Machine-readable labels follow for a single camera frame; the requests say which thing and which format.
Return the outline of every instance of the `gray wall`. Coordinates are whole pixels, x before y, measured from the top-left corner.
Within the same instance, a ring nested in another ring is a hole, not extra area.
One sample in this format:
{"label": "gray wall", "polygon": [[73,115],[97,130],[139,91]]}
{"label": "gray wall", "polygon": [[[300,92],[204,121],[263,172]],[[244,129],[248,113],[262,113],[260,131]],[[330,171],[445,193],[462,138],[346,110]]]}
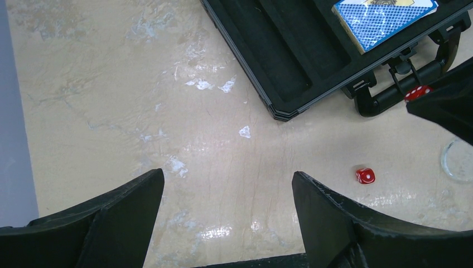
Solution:
{"label": "gray wall", "polygon": [[0,0],[0,227],[38,217],[5,0]]}

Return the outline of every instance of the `glass cup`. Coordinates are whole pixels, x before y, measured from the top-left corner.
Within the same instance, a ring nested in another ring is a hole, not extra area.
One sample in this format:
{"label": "glass cup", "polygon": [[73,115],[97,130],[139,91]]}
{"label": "glass cup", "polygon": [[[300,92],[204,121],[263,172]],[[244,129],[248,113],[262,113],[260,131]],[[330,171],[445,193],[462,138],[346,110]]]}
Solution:
{"label": "glass cup", "polygon": [[442,151],[442,168],[452,179],[473,182],[473,146],[460,138],[454,138]]}

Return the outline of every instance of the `die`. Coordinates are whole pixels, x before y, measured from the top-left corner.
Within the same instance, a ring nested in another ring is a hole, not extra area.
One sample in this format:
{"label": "die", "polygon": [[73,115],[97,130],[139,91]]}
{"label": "die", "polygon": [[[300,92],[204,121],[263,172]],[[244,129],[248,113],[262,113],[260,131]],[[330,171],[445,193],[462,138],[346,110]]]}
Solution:
{"label": "die", "polygon": [[373,183],[376,179],[372,169],[364,168],[356,171],[356,179],[361,184]]}
{"label": "die", "polygon": [[404,97],[404,100],[406,102],[410,102],[419,98],[420,96],[424,96],[425,94],[428,94],[431,91],[432,91],[431,87],[427,85],[420,85],[412,89],[409,93],[407,93],[406,96]]}

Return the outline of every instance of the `beige tile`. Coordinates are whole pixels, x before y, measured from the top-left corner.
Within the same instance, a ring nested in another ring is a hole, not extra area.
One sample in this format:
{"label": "beige tile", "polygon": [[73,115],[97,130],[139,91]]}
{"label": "beige tile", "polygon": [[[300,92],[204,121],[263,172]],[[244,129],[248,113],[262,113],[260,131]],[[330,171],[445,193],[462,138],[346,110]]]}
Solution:
{"label": "beige tile", "polygon": [[[30,2],[8,6],[42,216],[162,167],[145,267],[303,252],[291,189],[301,170],[407,221],[473,227],[472,185],[439,165],[452,135],[405,104],[366,119],[337,92],[280,123],[199,1]],[[455,64],[472,42],[470,30]],[[435,55],[420,47],[418,66]],[[378,74],[379,90],[391,79]],[[375,184],[356,182],[362,164]]]}

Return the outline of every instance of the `open case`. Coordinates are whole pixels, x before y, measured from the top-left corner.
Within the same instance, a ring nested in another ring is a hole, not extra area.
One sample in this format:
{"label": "open case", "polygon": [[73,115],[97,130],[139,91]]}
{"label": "open case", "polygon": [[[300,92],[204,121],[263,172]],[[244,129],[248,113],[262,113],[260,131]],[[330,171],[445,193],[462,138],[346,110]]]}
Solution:
{"label": "open case", "polygon": [[[355,101],[362,116],[382,113],[416,85],[448,71],[460,33],[471,25],[467,11],[473,7],[473,0],[437,0],[437,12],[361,54],[332,12],[339,0],[201,1],[268,110],[281,121],[337,89]],[[416,69],[409,58],[427,35],[439,45],[438,53]],[[377,83],[373,69],[384,64],[394,84],[371,96],[369,88]],[[397,74],[409,75],[398,80]]]}

